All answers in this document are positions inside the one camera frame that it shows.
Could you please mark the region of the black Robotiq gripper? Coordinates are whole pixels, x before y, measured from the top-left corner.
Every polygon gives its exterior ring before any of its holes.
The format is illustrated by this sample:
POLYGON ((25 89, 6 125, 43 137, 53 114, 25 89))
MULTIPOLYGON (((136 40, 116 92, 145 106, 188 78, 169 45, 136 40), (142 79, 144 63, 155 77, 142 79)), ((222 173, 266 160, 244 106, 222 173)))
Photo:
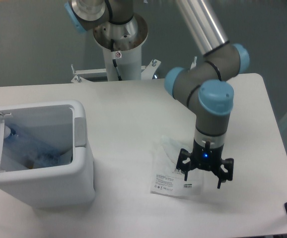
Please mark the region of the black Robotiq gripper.
POLYGON ((218 148, 210 148, 207 151, 205 147, 194 141, 192 153, 184 148, 180 149, 176 169, 184 174, 184 181, 188 180, 188 172, 191 170, 212 171, 218 177, 217 189, 220 189, 222 183, 233 180, 234 167, 233 158, 221 158, 222 151, 223 145, 218 148))

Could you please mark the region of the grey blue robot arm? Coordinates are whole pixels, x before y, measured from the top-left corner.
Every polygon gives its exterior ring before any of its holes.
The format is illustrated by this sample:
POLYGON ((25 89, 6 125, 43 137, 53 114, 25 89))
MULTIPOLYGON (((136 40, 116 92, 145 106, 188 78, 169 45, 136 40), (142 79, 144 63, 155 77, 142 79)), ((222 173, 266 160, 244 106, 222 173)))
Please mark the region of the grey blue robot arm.
MULTIPOLYGON (((231 181, 234 160, 221 157, 234 97, 228 81, 248 68, 250 57, 242 45, 229 42, 207 0, 176 4, 204 59, 192 69, 171 69, 164 80, 165 90, 196 115, 193 150, 180 150, 176 168, 185 176, 200 169, 219 183, 231 181)), ((147 38, 147 24, 131 0, 70 0, 65 9, 79 32, 93 32, 106 57, 108 80, 142 78, 141 57, 125 59, 147 38)))

